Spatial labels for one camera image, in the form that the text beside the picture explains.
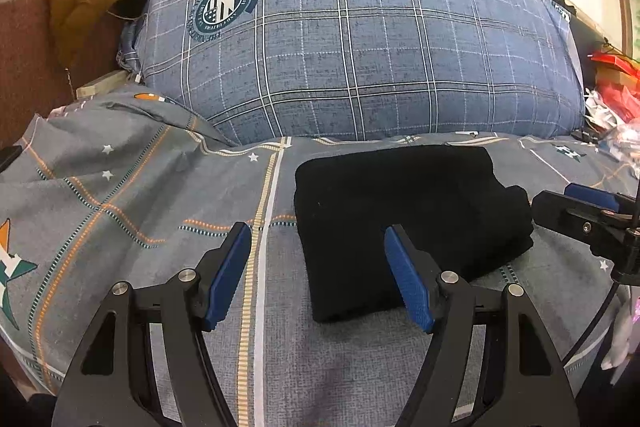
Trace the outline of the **grey patterned bed sheet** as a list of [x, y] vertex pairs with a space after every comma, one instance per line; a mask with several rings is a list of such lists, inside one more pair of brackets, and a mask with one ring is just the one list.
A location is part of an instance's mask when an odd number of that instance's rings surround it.
[[504, 185], [529, 195], [572, 182], [634, 194], [631, 169], [592, 145], [495, 133], [371, 142], [222, 143], [183, 107], [127, 88], [35, 117], [1, 176], [1, 334], [29, 378], [57, 392], [96, 309], [118, 281], [162, 283], [254, 229], [250, 272], [205, 337], [245, 426], [389, 426], [430, 340], [396, 309], [333, 325], [311, 315], [294, 216], [303, 162], [442, 144], [484, 148]]

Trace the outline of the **clear plastic bags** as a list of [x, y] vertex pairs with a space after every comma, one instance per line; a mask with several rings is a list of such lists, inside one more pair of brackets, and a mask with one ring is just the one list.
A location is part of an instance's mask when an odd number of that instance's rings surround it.
[[639, 121], [626, 124], [605, 105], [598, 91], [589, 89], [585, 94], [585, 120], [597, 131], [598, 149], [628, 166], [639, 179]]

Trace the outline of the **wooden framed picture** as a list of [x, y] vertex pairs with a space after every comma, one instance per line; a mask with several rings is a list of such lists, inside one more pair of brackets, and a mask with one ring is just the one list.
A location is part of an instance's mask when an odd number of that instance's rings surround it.
[[622, 51], [639, 61], [639, 0], [620, 0]]

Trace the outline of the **black pants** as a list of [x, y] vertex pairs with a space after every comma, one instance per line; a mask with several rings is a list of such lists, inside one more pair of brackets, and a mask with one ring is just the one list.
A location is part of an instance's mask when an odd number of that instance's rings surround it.
[[401, 306], [384, 232], [401, 225], [439, 268], [484, 277], [533, 245], [524, 188], [504, 186], [483, 147], [422, 145], [304, 162], [294, 208], [314, 321]]

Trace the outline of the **red box pile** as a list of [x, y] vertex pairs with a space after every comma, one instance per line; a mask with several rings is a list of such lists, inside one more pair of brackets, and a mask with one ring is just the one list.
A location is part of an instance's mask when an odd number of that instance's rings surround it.
[[639, 119], [639, 63], [617, 51], [588, 55], [603, 103], [623, 122]]

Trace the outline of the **blue plaid pillow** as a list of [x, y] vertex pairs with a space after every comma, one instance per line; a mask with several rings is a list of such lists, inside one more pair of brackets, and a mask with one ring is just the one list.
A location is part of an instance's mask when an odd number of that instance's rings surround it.
[[235, 144], [550, 138], [585, 113], [570, 19], [551, 0], [148, 0], [118, 59]]

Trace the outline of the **brown wooden headboard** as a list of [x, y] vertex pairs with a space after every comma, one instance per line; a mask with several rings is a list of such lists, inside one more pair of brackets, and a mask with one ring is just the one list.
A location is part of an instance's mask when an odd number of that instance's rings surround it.
[[117, 68], [124, 22], [107, 15], [94, 28], [73, 67], [55, 55], [48, 0], [1, 0], [1, 145], [18, 141], [32, 116], [73, 101], [75, 90]]

